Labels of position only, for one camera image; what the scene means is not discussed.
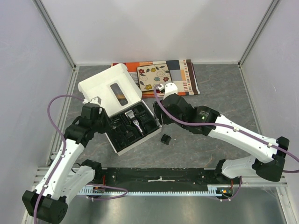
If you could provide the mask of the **silver black hair clipper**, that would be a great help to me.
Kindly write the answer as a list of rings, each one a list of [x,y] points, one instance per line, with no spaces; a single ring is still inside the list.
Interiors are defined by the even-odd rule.
[[[137,120],[133,110],[129,110],[127,112],[125,112],[126,117],[131,121],[131,123],[138,129],[138,131],[140,132],[140,134],[143,136],[144,135],[144,131],[142,130],[139,121]]]

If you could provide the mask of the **black comb guard attachment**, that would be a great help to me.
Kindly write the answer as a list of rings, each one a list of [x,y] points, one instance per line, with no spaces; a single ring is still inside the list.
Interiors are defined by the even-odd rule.
[[[166,145],[169,145],[170,141],[171,141],[171,137],[166,134],[164,134],[160,140],[161,143],[166,144]]]

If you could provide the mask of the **white hair clipper kit box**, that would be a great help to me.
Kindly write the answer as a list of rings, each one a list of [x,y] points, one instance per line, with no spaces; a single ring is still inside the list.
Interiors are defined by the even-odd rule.
[[[123,63],[79,82],[78,90],[85,99],[101,98],[100,107],[105,109],[113,123],[105,135],[118,156],[144,143],[162,130],[154,113],[142,100],[141,90]],[[133,110],[139,121],[144,131],[143,136],[126,117],[125,112],[129,110]]]

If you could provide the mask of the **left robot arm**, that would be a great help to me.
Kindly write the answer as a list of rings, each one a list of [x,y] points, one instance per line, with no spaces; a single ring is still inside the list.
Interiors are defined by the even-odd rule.
[[[22,201],[34,223],[43,220],[59,224],[66,215],[68,205],[88,183],[99,183],[103,173],[101,164],[92,160],[83,162],[79,170],[68,175],[77,158],[95,133],[105,133],[109,117],[104,108],[87,103],[81,115],[65,130],[63,142],[46,175],[33,191],[25,191]]]

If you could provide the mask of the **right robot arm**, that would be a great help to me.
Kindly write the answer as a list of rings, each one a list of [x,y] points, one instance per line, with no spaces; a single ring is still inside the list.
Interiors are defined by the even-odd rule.
[[[249,156],[219,160],[214,171],[218,183],[226,183],[239,176],[257,175],[271,182],[281,179],[285,152],[289,140],[283,136],[274,139],[250,131],[207,106],[193,107],[177,94],[153,104],[158,121],[163,125],[175,123],[183,129],[207,137],[225,141]]]

